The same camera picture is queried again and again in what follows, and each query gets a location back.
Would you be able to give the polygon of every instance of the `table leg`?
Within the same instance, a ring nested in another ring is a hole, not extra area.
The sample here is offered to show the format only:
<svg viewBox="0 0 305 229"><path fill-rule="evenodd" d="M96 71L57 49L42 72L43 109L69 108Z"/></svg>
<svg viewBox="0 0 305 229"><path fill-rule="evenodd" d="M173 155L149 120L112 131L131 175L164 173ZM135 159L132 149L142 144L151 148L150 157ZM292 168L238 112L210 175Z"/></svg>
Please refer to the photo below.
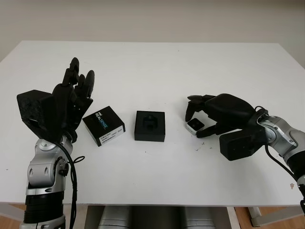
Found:
<svg viewBox="0 0 305 229"><path fill-rule="evenodd" d="M263 216L258 207L249 207L249 212L251 215L251 223L253 227L260 227L266 224L291 219L304 214L300 206L286 207L285 209L272 212Z"/></svg>
<svg viewBox="0 0 305 229"><path fill-rule="evenodd" d="M0 204L0 216L23 222L24 210L9 204Z"/></svg>

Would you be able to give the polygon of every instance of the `black square box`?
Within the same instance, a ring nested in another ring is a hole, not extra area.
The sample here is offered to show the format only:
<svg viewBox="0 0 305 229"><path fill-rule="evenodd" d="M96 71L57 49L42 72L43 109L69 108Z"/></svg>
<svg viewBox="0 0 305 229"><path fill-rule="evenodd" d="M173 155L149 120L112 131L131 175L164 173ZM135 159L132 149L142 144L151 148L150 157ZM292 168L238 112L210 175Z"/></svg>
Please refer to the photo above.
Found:
<svg viewBox="0 0 305 229"><path fill-rule="evenodd" d="M124 122L109 106L82 120L98 146L104 145L125 132Z"/></svg>
<svg viewBox="0 0 305 229"><path fill-rule="evenodd" d="M154 111L137 111L134 140L164 142L165 113Z"/></svg>

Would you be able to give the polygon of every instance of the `black cable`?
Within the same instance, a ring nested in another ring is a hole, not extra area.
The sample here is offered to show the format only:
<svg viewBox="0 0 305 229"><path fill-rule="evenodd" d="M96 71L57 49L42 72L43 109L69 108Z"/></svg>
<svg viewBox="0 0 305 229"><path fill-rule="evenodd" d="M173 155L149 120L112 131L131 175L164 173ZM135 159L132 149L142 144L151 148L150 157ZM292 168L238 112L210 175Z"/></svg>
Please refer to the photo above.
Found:
<svg viewBox="0 0 305 229"><path fill-rule="evenodd" d="M286 167L284 166L281 162L279 162L278 160L276 160L269 152L269 149L268 149L268 145L265 145L265 150L266 150L266 153L267 155L273 160L275 161L280 167L282 167L284 170L286 170L287 173L290 174L290 176L292 176L292 178L296 181L296 178L294 176L294 174Z"/></svg>
<svg viewBox="0 0 305 229"><path fill-rule="evenodd" d="M79 163L81 161L83 161L85 159L85 156L79 156L77 158L74 159L73 163Z"/></svg>
<svg viewBox="0 0 305 229"><path fill-rule="evenodd" d="M66 157L69 161L69 164L71 166L70 175L71 175L73 192L72 192L72 204L71 204L70 229L73 229L74 222L76 219L76 200L77 200L77 178L76 178L76 170L75 170L75 166L74 166L74 161L72 160L69 152L66 150L66 148L63 145L58 144L57 142L55 142L54 144L57 145L64 152L64 154L66 155Z"/></svg>
<svg viewBox="0 0 305 229"><path fill-rule="evenodd" d="M257 108L264 109L262 106L256 106L256 107L254 108L254 110L256 111Z"/></svg>

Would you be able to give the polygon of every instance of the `product box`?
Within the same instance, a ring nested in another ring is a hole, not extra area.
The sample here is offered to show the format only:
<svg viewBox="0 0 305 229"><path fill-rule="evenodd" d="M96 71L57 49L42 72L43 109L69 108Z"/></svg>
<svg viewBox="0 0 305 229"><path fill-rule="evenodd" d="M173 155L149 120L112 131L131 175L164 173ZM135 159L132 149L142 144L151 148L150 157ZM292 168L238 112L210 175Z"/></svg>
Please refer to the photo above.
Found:
<svg viewBox="0 0 305 229"><path fill-rule="evenodd" d="M164 142L165 113L155 111L137 111L134 140Z"/></svg>
<svg viewBox="0 0 305 229"><path fill-rule="evenodd" d="M125 132L125 124L118 115L107 106L82 119L98 146Z"/></svg>

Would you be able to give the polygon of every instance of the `black holder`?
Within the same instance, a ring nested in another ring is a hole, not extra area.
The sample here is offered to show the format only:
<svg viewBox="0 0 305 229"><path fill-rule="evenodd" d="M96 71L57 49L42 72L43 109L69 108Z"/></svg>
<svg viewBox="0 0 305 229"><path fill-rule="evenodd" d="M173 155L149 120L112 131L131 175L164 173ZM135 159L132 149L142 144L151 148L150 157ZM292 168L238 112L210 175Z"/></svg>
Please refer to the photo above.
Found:
<svg viewBox="0 0 305 229"><path fill-rule="evenodd" d="M134 140L164 142L165 113L153 111L137 111Z"/></svg>

